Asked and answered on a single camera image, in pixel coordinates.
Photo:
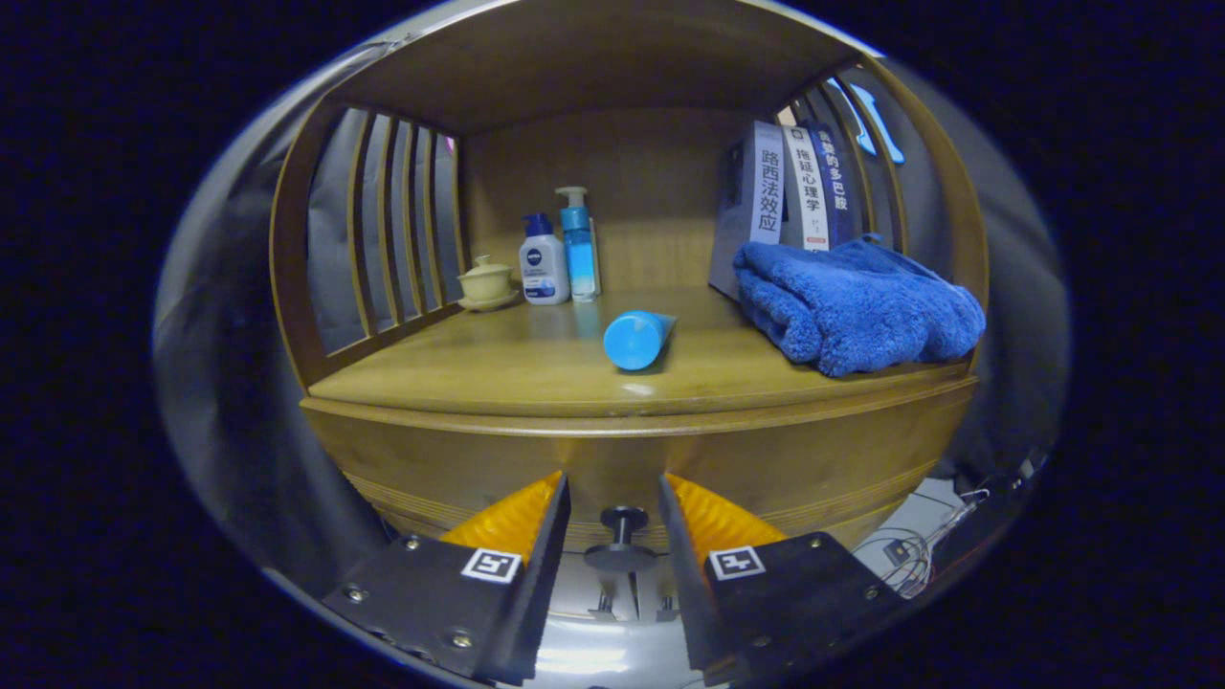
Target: wooden top panel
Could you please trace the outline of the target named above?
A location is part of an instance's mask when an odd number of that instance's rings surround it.
[[[609,322],[630,309],[679,318],[654,365],[619,370]],[[789,363],[709,287],[610,292],[592,304],[462,313],[325,378],[325,400],[461,414],[633,417],[707,413],[854,397],[967,374],[965,362],[903,364],[829,379]]]
[[[331,96],[461,136],[604,108],[772,116],[858,54],[737,0],[517,0],[412,40]]]

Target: book spine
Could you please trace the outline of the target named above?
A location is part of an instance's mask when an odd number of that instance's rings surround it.
[[[748,240],[778,244],[783,224],[783,135],[778,125],[753,124],[753,208]]]
[[[795,175],[795,204],[789,205],[789,213],[797,217],[802,232],[802,248],[806,251],[829,250],[829,219],[826,216],[826,189],[821,180],[821,168],[817,152],[812,147],[809,130],[801,126],[784,128],[786,150],[791,159],[791,174]]]
[[[837,246],[855,238],[855,218],[851,211],[850,180],[844,179],[843,163],[838,157],[833,130],[827,124],[810,125],[809,134],[816,148],[817,169],[824,181],[826,200],[829,202],[829,239]]]

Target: wooden railing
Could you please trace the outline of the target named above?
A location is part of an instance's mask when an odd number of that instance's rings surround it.
[[[356,297],[356,311],[364,336],[336,352],[327,352],[316,321],[316,310],[311,299],[306,260],[306,221],[310,204],[311,181],[320,157],[327,146],[337,123],[349,110],[361,114],[360,135],[353,150],[349,167],[348,200],[345,224],[353,292]],[[377,115],[387,116],[388,129],[379,152],[377,174],[377,232],[379,253],[382,265],[382,287],[387,294],[392,326],[379,331],[376,327],[375,299],[369,275],[369,262],[365,243],[365,218],[363,217],[364,173],[371,154],[370,143]],[[396,169],[396,140],[402,128],[405,129],[405,145],[399,164],[403,166],[402,185],[402,227],[405,266],[396,260],[394,212],[392,208],[393,170]],[[423,327],[437,322],[459,310],[458,304],[447,303],[445,291],[445,266],[440,250],[437,223],[437,179],[435,153],[441,135],[399,116],[387,114],[380,108],[361,108],[353,104],[330,101],[326,97],[306,118],[303,130],[294,140],[281,170],[281,180],[272,208],[272,228],[270,238],[270,261],[272,270],[272,293],[281,322],[281,333],[294,373],[303,390],[336,373],[337,370],[398,341]],[[423,166],[424,179],[420,197],[417,194],[417,153],[419,146],[425,147]],[[459,141],[454,142],[456,153]],[[459,226],[459,168],[454,166],[452,191],[454,204],[454,243],[458,257],[458,272],[468,268],[469,257],[464,243],[463,228]],[[425,254],[430,265],[430,287],[434,294],[434,306],[430,308],[425,294],[425,277],[421,257],[418,251],[417,210],[424,210],[425,217]],[[410,289],[412,313],[404,303],[401,288],[402,270],[407,273]]]

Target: folded towel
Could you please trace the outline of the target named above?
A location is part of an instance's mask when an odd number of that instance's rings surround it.
[[[750,242],[733,266],[745,315],[832,378],[964,357],[986,329],[964,287],[862,238],[818,253]]]

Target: gray book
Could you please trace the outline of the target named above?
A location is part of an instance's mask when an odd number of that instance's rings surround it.
[[[785,156],[782,128],[767,123],[753,123],[724,154],[709,283],[733,299],[740,299],[731,267],[740,246],[745,242],[778,244],[786,185]]]

